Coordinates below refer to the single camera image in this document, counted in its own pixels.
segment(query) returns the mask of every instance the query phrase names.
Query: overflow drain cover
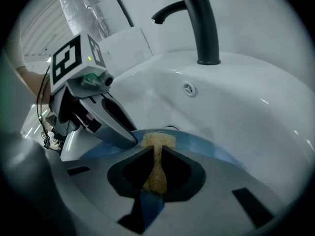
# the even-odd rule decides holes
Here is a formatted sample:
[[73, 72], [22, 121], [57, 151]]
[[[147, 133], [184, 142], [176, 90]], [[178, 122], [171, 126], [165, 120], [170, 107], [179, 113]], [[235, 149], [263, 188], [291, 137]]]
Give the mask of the overflow drain cover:
[[187, 94], [189, 97], [195, 97], [196, 96], [196, 88], [191, 82], [184, 82], [184, 92]]

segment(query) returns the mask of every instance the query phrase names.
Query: sink basin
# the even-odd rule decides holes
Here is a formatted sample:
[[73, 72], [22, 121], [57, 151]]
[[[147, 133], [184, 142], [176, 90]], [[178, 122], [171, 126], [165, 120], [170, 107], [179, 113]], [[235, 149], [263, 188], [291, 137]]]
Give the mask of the sink basin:
[[[209, 140], [288, 204], [315, 160], [315, 95], [269, 63], [230, 53], [220, 59], [203, 66], [194, 51], [154, 56], [118, 76], [110, 93], [138, 129], [173, 125]], [[80, 141], [74, 136], [69, 139]], [[90, 148], [99, 142], [94, 139]], [[63, 160], [70, 150], [84, 153], [72, 144]]]

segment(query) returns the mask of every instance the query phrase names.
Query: white wall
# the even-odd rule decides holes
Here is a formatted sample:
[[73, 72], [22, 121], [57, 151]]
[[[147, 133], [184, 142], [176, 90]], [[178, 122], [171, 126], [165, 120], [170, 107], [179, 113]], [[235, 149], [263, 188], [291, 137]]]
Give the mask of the white wall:
[[[140, 26], [154, 55], [195, 49], [186, 11], [163, 25], [151, 17], [180, 0], [121, 0], [135, 26]], [[303, 24], [285, 0], [210, 0], [217, 22], [220, 50], [255, 57], [281, 67], [315, 90], [315, 58]]]

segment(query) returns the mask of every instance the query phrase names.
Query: sponge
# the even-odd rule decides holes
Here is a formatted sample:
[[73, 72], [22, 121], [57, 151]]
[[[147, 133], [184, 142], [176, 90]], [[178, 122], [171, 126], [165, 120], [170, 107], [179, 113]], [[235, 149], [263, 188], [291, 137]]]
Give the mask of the sponge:
[[143, 185], [147, 191], [164, 194], [167, 191], [167, 180], [162, 169], [162, 146], [175, 147], [176, 138], [161, 132], [150, 132], [143, 136], [141, 147], [154, 147], [154, 166]]

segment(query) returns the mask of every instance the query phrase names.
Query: faucet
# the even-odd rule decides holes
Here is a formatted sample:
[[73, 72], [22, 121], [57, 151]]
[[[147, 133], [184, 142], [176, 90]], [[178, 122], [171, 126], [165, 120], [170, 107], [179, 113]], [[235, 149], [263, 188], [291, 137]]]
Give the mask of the faucet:
[[217, 25], [209, 0], [183, 0], [157, 12], [152, 21], [163, 24], [171, 14], [187, 9], [195, 36], [198, 64], [220, 64]]

